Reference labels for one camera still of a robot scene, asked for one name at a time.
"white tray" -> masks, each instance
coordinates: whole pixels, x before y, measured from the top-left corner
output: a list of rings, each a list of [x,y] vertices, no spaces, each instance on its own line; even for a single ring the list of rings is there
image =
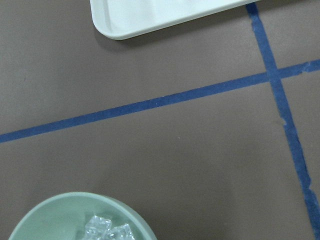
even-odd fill
[[[90,0],[96,29],[115,40],[255,2],[255,0]]]

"blue line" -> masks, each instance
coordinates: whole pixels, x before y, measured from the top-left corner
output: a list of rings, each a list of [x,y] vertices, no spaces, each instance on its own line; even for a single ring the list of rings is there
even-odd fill
[[[204,86],[172,95],[158,97],[146,101],[136,102],[116,108],[102,110],[94,113],[89,113],[81,116],[76,116],[60,121],[55,121],[39,126],[34,126],[18,131],[13,131],[0,135],[0,143],[9,142],[17,139],[27,138],[34,135],[53,132],[61,129],[71,128],[83,124],[93,123],[100,120],[115,118],[118,116],[132,114],[148,109],[154,109],[170,104],[176,104],[188,100],[198,99],[214,94],[228,92],[235,89],[249,87],[261,83],[268,82],[266,73],[259,73],[252,76],[246,76],[235,80],[230,80],[218,84]]]
[[[282,79],[285,79],[285,78],[297,76],[302,73],[311,73],[319,70],[320,70],[320,59],[279,69],[279,74]]]
[[[274,99],[276,101],[280,116],[285,120],[284,131],[286,138],[291,150],[292,158],[294,161],[294,166],[297,175],[300,180],[302,187],[302,192],[304,195],[304,201],[308,210],[310,222],[313,228],[313,232],[316,240],[320,240],[320,209],[315,193],[310,189],[311,179],[308,174],[303,149],[299,141],[297,129],[295,127],[293,117],[290,111],[289,103],[282,85],[281,75],[278,71],[274,55],[272,53],[271,47],[269,45],[268,37],[260,20],[258,8],[255,3],[250,3],[246,5],[247,12],[252,20],[252,29],[255,34],[264,65],[266,68],[266,73],[268,75],[271,88],[273,91]],[[288,76],[291,74],[299,74],[300,70],[308,71],[308,66],[306,65],[295,66],[291,68],[286,68],[282,71],[283,76]]]

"table surface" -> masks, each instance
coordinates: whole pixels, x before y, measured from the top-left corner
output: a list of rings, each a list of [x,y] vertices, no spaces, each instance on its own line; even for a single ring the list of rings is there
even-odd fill
[[[123,201],[158,240],[320,239],[319,8],[115,41],[87,0],[0,0],[0,239],[66,192]]]

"green bowl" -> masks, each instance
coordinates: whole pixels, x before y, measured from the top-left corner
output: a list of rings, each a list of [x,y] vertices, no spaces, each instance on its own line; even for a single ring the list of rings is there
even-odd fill
[[[132,208],[111,197],[88,192],[64,193],[41,202],[23,217],[9,240],[78,240],[94,215],[111,219],[113,226],[128,223],[136,240],[157,240]]]

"blue tape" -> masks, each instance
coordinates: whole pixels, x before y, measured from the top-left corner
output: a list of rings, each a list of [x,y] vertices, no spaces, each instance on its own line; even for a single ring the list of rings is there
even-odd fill
[[[27,138],[34,135],[44,134],[61,129],[71,128],[83,124],[88,124],[100,120],[119,117],[126,114],[132,114],[148,109],[154,109],[170,104],[176,104],[188,100],[198,99],[214,94],[219,94],[231,90],[245,88],[261,83],[268,82],[266,73],[259,73],[252,76],[246,76],[235,80],[230,80],[222,83],[217,83],[209,86],[204,86],[189,91],[184,91],[172,95],[158,97],[146,101],[136,102],[116,108],[102,110],[86,115],[76,116],[60,121],[55,121],[39,126],[34,126],[14,132],[9,132],[0,135],[0,143],[9,142],[17,139]]]
[[[252,20],[252,29],[255,34],[263,62],[266,68],[266,73],[271,84],[274,99],[276,101],[280,116],[285,120],[284,131],[289,144],[289,148],[294,161],[294,166],[299,177],[300,185],[304,196],[304,201],[309,214],[310,222],[313,228],[315,238],[320,240],[320,209],[315,193],[310,189],[311,179],[308,174],[303,149],[299,141],[297,129],[295,127],[293,117],[290,111],[289,103],[282,85],[281,75],[288,76],[289,74],[300,74],[302,72],[311,71],[317,68],[318,62],[314,62],[316,67],[310,67],[304,63],[291,68],[285,68],[278,71],[274,55],[272,53],[268,37],[260,20],[258,8],[255,3],[246,5],[247,12]]]
[[[320,70],[320,59],[279,69],[279,74],[282,79],[285,79],[285,78],[300,75],[302,73],[311,73],[319,70]]]

